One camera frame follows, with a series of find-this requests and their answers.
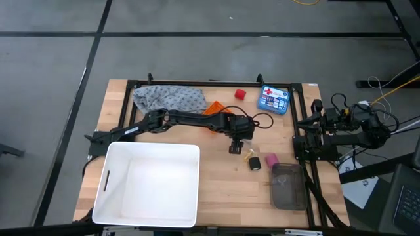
towel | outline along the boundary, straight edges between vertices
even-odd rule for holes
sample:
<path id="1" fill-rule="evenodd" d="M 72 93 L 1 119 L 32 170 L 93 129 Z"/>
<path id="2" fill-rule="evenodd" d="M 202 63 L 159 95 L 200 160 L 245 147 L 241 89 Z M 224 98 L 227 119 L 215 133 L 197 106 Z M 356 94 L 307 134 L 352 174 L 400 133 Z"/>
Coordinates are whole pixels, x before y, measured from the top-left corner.
<path id="1" fill-rule="evenodd" d="M 203 113 L 207 109 L 203 91 L 185 86 L 141 87 L 134 90 L 133 100 L 143 114 L 162 108 L 192 113 Z"/>

small black object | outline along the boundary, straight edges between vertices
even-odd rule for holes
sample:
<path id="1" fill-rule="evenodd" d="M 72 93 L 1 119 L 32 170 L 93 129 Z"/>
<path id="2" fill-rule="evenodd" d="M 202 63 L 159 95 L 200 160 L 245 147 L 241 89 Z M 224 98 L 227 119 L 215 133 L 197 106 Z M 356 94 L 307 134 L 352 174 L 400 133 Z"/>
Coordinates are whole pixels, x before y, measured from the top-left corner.
<path id="1" fill-rule="evenodd" d="M 265 82 L 264 82 L 264 79 L 263 79 L 263 75 L 258 74 L 258 76 L 257 76 L 257 82 L 260 83 L 260 86 L 261 87 L 264 86 Z"/>
<path id="2" fill-rule="evenodd" d="M 249 168 L 251 170 L 259 170 L 261 169 L 260 159 L 258 157 L 251 157 L 248 159 Z"/>
<path id="3" fill-rule="evenodd" d="M 317 111 L 322 111 L 323 108 L 324 107 L 322 105 L 322 102 L 319 99 L 315 99 L 312 102 L 312 105 L 310 106 L 310 110 L 311 110 L 312 113 L 317 112 Z"/>

wooden table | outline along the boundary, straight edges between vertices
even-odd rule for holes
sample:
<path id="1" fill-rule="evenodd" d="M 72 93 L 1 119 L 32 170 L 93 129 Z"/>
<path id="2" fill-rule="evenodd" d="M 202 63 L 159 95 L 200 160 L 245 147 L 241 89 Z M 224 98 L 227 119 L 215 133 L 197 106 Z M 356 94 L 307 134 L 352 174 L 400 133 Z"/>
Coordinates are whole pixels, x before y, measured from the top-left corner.
<path id="1" fill-rule="evenodd" d="M 104 103 L 98 121 L 98 130 L 110 130 L 118 124 L 127 81 L 112 79 L 108 83 Z M 247 94 L 244 101 L 234 98 L 235 88 L 198 87 L 203 90 L 207 103 L 215 100 L 223 105 L 237 105 L 249 115 L 261 112 L 257 109 L 260 88 L 244 88 Z M 320 98 L 315 84 L 303 84 L 307 108 L 313 99 Z M 127 111 L 131 111 L 132 100 Z M 298 118 L 301 118 L 297 102 Z M 127 112 L 128 125 L 130 112 Z M 136 137 L 138 142 L 165 142 L 195 144 L 201 150 L 199 172 L 199 195 L 197 226 L 232 227 L 308 227 L 305 211 L 278 210 L 270 204 L 269 169 L 264 161 L 267 153 L 275 153 L 281 163 L 297 163 L 293 154 L 291 137 L 293 120 L 290 109 L 283 116 L 272 115 L 274 125 L 268 130 L 255 129 L 252 145 L 260 150 L 262 169 L 250 171 L 243 155 L 228 152 L 230 139 L 223 134 L 213 134 L 205 128 L 175 126 L 161 134 L 145 133 Z M 137 111 L 136 121 L 142 119 Z M 261 126 L 269 125 L 270 120 L 259 116 Z M 79 199 L 75 208 L 74 220 L 82 218 L 93 207 L 98 189 L 104 157 L 99 157 L 86 168 Z M 347 210 L 341 190 L 337 170 L 326 161 L 318 161 L 318 172 L 322 193 L 326 201 L 340 219 L 349 225 Z M 312 196 L 315 222 L 320 224 L 318 206 Z"/>

wire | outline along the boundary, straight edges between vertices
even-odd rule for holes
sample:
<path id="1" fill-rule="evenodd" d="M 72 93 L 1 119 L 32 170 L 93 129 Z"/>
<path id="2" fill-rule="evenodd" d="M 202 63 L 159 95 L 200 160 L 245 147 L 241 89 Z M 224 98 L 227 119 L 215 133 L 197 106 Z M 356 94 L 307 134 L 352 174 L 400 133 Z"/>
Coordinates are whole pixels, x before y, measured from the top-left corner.
<path id="1" fill-rule="evenodd" d="M 357 148 L 351 148 L 351 147 L 346 147 L 346 146 L 343 146 L 343 145 L 340 145 L 341 147 L 343 147 L 343 148 L 348 148 L 348 149 L 351 149 L 352 151 L 354 150 L 354 149 L 357 149 Z M 381 157 L 381 158 L 385 158 L 386 159 L 386 157 L 384 157 L 384 156 L 381 156 L 381 155 L 375 155 L 375 154 L 371 154 L 371 153 L 367 153 L 367 152 L 363 152 L 363 153 L 365 153 L 366 155 L 370 155 L 370 156 L 372 156 L 372 157 Z"/>
<path id="2" fill-rule="evenodd" d="M 357 169 L 356 168 L 356 146 L 353 145 L 353 156 L 352 156 L 352 160 L 353 160 L 353 170 Z"/>
<path id="3" fill-rule="evenodd" d="M 298 0 L 292 0 L 292 1 L 294 1 L 295 3 L 298 3 L 298 4 L 300 4 L 300 5 L 312 6 L 312 5 L 315 5 L 316 3 L 318 3 L 320 0 L 316 0 L 316 1 L 315 1 L 315 2 L 313 2 L 313 3 L 302 3 L 302 2 L 300 2 L 300 1 L 298 1 Z"/>
<path id="4" fill-rule="evenodd" d="M 365 148 L 365 149 L 363 149 L 362 151 L 359 151 L 358 153 L 355 153 L 354 154 L 354 156 L 352 156 L 352 157 L 347 157 L 344 161 L 342 161 L 339 165 L 337 165 L 337 168 L 339 168 L 344 162 L 346 162 L 347 160 L 349 160 L 349 159 L 352 159 L 353 157 L 355 157 L 355 156 L 357 156 L 357 155 L 359 155 L 359 154 L 361 154 L 361 153 L 365 153 L 365 151 L 366 150 L 368 150 L 367 148 Z M 388 158 L 386 158 L 386 157 L 383 157 L 383 156 L 380 156 L 380 155 L 373 155 L 374 157 L 380 157 L 380 158 L 384 158 L 384 159 L 386 159 L 386 160 L 389 160 Z"/>
<path id="5" fill-rule="evenodd" d="M 392 133 L 391 133 L 391 135 L 392 135 L 392 134 L 399 133 L 399 132 L 401 132 L 401 131 L 403 131 L 403 130 L 405 130 L 405 129 L 407 129 L 407 128 L 410 128 L 410 127 L 412 127 L 412 126 L 414 126 L 414 125 L 418 124 L 418 123 L 420 123 L 420 120 L 418 120 L 418 121 L 414 121 L 413 123 L 411 123 L 411 124 L 409 124 L 409 125 L 406 125 L 406 126 L 404 126 L 404 127 L 400 128 L 400 129 L 398 129 L 398 130 L 397 130 L 397 131 L 395 131 L 395 132 L 392 132 Z"/>
<path id="6" fill-rule="evenodd" d="M 414 119 L 417 119 L 417 118 L 420 118 L 420 115 L 418 115 L 418 116 L 416 116 L 416 117 L 413 117 L 413 118 L 410 118 L 410 119 L 408 119 L 407 121 L 400 122 L 400 125 L 402 125 L 402 124 L 404 124 L 404 123 L 407 123 L 407 122 L 409 122 L 409 121 L 412 121 L 412 120 L 414 120 Z"/>
<path id="7" fill-rule="evenodd" d="M 268 125 L 267 127 L 261 127 L 261 126 L 259 126 L 259 125 L 260 125 L 260 124 L 259 124 L 259 122 L 258 122 L 258 121 L 256 121 L 256 122 L 258 122 L 258 125 L 256 125 L 256 127 L 258 127 L 258 128 L 263 128 L 263 129 L 267 129 L 267 128 L 271 128 L 271 127 L 274 125 L 274 119 L 273 119 L 273 117 L 272 117 L 270 114 L 265 113 L 265 112 L 261 112 L 261 113 L 255 114 L 255 115 L 252 117 L 252 119 L 256 118 L 256 117 L 257 117 L 257 116 L 259 116 L 259 115 L 267 115 L 267 116 L 271 119 L 271 125 Z"/>
<path id="8" fill-rule="evenodd" d="M 372 106 L 372 107 L 373 107 L 373 104 L 372 104 L 372 103 L 373 103 L 373 102 L 368 102 L 368 104 L 369 104 L 370 106 Z M 384 110 L 384 111 L 387 111 L 387 107 L 386 107 L 386 106 L 385 106 L 382 102 L 376 102 L 376 104 L 381 104 L 381 105 L 383 106 L 383 110 Z M 390 103 L 388 103 L 388 105 L 389 105 L 389 113 L 392 113 L 392 112 L 391 112 L 391 109 L 392 109 L 392 108 L 391 108 L 391 104 L 390 104 Z M 384 120 L 384 121 L 388 121 L 388 120 L 389 120 L 389 117 L 390 117 L 390 116 L 388 116 L 388 117 L 387 117 L 385 113 L 383 114 L 383 120 Z"/>
<path id="9" fill-rule="evenodd" d="M 228 108 L 236 108 L 236 109 L 238 109 L 238 110 L 242 111 L 242 113 L 243 113 L 244 115 L 248 116 L 248 114 L 247 114 L 247 113 L 246 113 L 246 112 L 245 112 L 242 108 L 240 108 L 240 107 L 238 107 L 238 106 L 234 106 L 234 105 L 232 105 L 232 106 L 227 106 L 227 107 L 224 107 L 224 108 L 222 108 L 220 111 L 218 111 L 218 112 L 216 112 L 216 113 L 214 113 L 214 114 L 212 114 L 212 115 L 209 115 L 208 117 L 201 118 L 201 119 L 208 119 L 208 118 L 212 118 L 212 117 L 214 117 L 214 116 L 216 116 L 216 115 L 218 115 L 218 114 L 222 113 L 222 111 L 224 111 L 224 110 L 226 110 L 226 109 L 228 109 Z"/>
<path id="10" fill-rule="evenodd" d="M 334 162 L 333 161 L 327 161 L 329 164 L 331 164 L 331 165 L 333 165 L 333 167 L 335 167 L 337 170 L 338 170 L 338 167 L 337 167 L 337 165 L 336 164 L 334 164 Z"/>
<path id="11" fill-rule="evenodd" d="M 389 113 L 387 111 L 381 110 L 381 109 L 372 109 L 372 110 L 373 111 L 376 111 L 376 112 L 379 111 L 379 112 L 382 112 L 384 114 L 387 114 L 387 115 L 389 115 L 390 117 L 392 117 L 395 120 L 395 125 L 396 125 L 395 126 L 395 129 L 394 130 L 391 130 L 390 132 L 395 132 L 395 131 L 397 131 L 400 128 L 400 121 L 398 120 L 398 118 L 395 115 L 393 115 L 393 114 L 391 114 L 391 113 Z"/>
<path id="12" fill-rule="evenodd" d="M 346 97 L 346 95 L 344 95 L 344 94 L 342 94 L 342 93 L 335 93 L 335 94 L 333 94 L 333 96 L 331 96 L 331 104 L 333 104 L 333 106 L 334 106 L 334 108 L 339 112 L 339 113 L 341 113 L 341 111 L 340 111 L 340 109 L 335 105 L 335 103 L 334 103 L 334 97 L 336 96 L 336 95 L 340 95 L 340 96 L 342 96 L 343 98 L 344 98 L 344 106 L 346 107 L 346 108 L 348 108 L 348 105 L 347 105 L 347 103 L 346 103 L 346 101 L 347 101 L 347 97 Z"/>
<path id="13" fill-rule="evenodd" d="M 392 89 L 390 92 L 387 92 L 385 95 L 382 95 L 382 96 L 380 96 L 378 99 L 376 99 L 375 101 L 373 101 L 373 102 L 372 102 L 372 105 L 373 105 L 373 104 L 375 104 L 375 103 L 377 103 L 380 99 L 382 99 L 382 98 L 384 98 L 384 97 L 388 96 L 389 94 L 392 94 L 393 92 L 397 91 L 398 89 L 400 89 L 400 88 L 402 88 L 402 87 L 404 87 L 404 86 L 408 85 L 409 83 L 414 82 L 414 81 L 416 81 L 416 80 L 418 80 L 418 79 L 420 79 L 420 76 L 417 76 L 416 78 L 412 79 L 411 81 L 408 81 L 407 83 L 404 83 L 404 84 L 402 84 L 402 85 L 400 85 L 400 86 L 398 86 L 398 87 L 396 87 L 396 88 Z"/>
<path id="14" fill-rule="evenodd" d="M 379 87 L 373 87 L 371 84 L 370 84 L 370 79 L 376 79 L 377 81 L 378 81 L 378 84 L 379 84 Z M 367 79 L 367 83 L 368 83 L 368 85 L 371 87 L 371 88 L 373 88 L 373 89 L 379 89 L 379 91 L 381 92 L 381 95 L 383 96 L 383 92 L 382 92 L 382 88 L 385 86 L 385 85 L 381 85 L 381 81 L 377 78 L 377 77 L 375 77 L 375 76 L 370 76 L 370 77 L 368 77 L 368 79 Z M 384 97 L 383 98 L 386 102 L 387 102 L 387 104 L 388 104 L 388 106 L 389 106 L 389 113 L 392 113 L 391 111 L 392 111 L 392 106 L 391 106 L 391 104 L 388 102 L 388 100 Z M 388 119 L 389 119 L 389 116 L 387 117 L 387 118 L 385 118 L 385 114 L 383 114 L 383 119 L 385 120 L 385 121 L 387 121 Z"/>
<path id="15" fill-rule="evenodd" d="M 392 134 L 392 135 L 395 135 L 395 134 L 402 134 L 403 132 L 408 132 L 408 131 L 412 131 L 412 130 L 416 130 L 416 129 L 419 129 L 420 127 L 416 127 L 416 128 L 409 128 L 409 129 L 407 129 L 407 130 L 403 130 L 403 131 L 401 131 L 401 132 L 396 132 L 396 133 L 394 133 L 394 134 Z"/>
<path id="16" fill-rule="evenodd" d="M 395 120 L 395 123 L 396 123 L 396 127 L 395 127 L 395 129 L 394 130 L 391 130 L 390 132 L 395 132 L 395 131 L 397 131 L 399 128 L 400 128 L 400 121 L 398 120 L 398 118 L 395 116 L 395 115 L 393 115 L 393 114 L 391 114 L 391 113 L 389 113 L 389 112 L 387 112 L 387 111 L 384 111 L 384 110 L 381 110 L 381 109 L 366 109 L 366 108 L 363 108 L 360 104 L 353 104 L 352 105 L 352 107 L 350 108 L 350 110 L 352 111 L 352 113 L 351 113 L 351 116 L 350 116 L 350 120 L 352 121 L 353 120 L 353 118 L 354 118 L 354 107 L 359 107 L 362 111 L 366 111 L 366 112 L 371 112 L 371 111 L 379 111 L 379 112 L 382 112 L 382 113 L 385 113 L 385 114 L 387 114 L 387 115 L 389 115 L 389 116 L 391 116 L 394 120 Z M 386 127 L 384 124 L 382 124 L 382 123 L 379 123 L 383 128 L 385 128 L 385 129 L 388 129 L 388 127 Z"/>
<path id="17" fill-rule="evenodd" d="M 87 165 L 89 165 L 89 163 L 91 163 L 92 161 L 96 160 L 96 158 L 98 157 L 92 157 L 90 160 L 88 160 L 85 165 L 83 166 L 83 170 L 81 171 L 81 178 L 83 179 L 85 177 L 85 171 L 86 171 L 86 167 Z"/>
<path id="18" fill-rule="evenodd" d="M 414 63 L 414 64 L 412 64 L 411 66 L 409 66 L 409 67 L 407 67 L 406 69 L 404 69 L 403 71 L 401 71 L 400 73 L 398 73 L 397 75 L 395 75 L 388 83 L 386 83 L 386 84 L 384 84 L 384 85 L 379 85 L 381 88 L 383 88 L 383 87 L 385 87 L 385 86 L 387 86 L 387 85 L 389 85 L 391 82 L 393 82 L 394 81 L 394 79 L 396 79 L 396 78 L 398 78 L 398 76 L 400 76 L 401 74 L 403 74 L 404 72 L 406 72 L 407 70 L 409 70 L 409 69 L 411 69 L 412 67 L 414 67 L 415 65 L 417 65 L 418 63 L 420 63 L 420 61 L 418 61 L 418 62 L 416 62 L 416 63 Z M 371 87 L 371 88 L 373 88 L 373 89 L 378 89 L 379 87 L 373 87 L 373 86 L 371 86 L 370 85 L 370 83 L 369 83 L 369 78 L 367 79 L 367 83 L 369 84 L 369 86 Z"/>
<path id="19" fill-rule="evenodd" d="M 350 151 L 348 151 L 348 152 L 346 152 L 344 155 L 341 155 L 341 157 L 345 157 L 345 156 L 347 156 L 348 154 L 350 154 L 350 153 L 352 153 L 353 152 L 353 148 L 350 150 Z"/>

pink eraser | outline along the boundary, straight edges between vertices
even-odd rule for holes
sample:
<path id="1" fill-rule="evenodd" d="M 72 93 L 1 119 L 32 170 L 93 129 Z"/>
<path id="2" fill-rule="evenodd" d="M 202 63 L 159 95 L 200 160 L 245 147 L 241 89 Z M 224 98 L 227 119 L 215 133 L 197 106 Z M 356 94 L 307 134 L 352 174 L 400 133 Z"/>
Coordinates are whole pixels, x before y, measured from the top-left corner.
<path id="1" fill-rule="evenodd" d="M 278 163 L 278 159 L 276 154 L 270 153 L 265 157 L 265 161 L 267 162 L 268 167 L 272 167 L 274 164 Z"/>

